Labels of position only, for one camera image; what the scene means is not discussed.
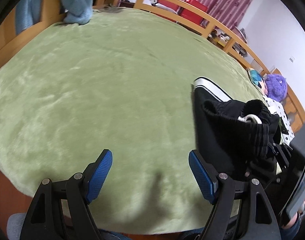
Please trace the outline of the person's right hand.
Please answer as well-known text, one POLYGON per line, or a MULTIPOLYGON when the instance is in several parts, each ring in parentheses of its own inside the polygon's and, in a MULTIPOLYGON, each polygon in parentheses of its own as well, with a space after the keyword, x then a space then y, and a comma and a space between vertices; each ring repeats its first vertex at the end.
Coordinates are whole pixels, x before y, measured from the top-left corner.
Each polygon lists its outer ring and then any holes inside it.
POLYGON ((300 214, 296 212, 296 214, 289 220, 287 224, 281 226, 284 230, 289 230, 291 228, 299 228, 300 227, 300 214))

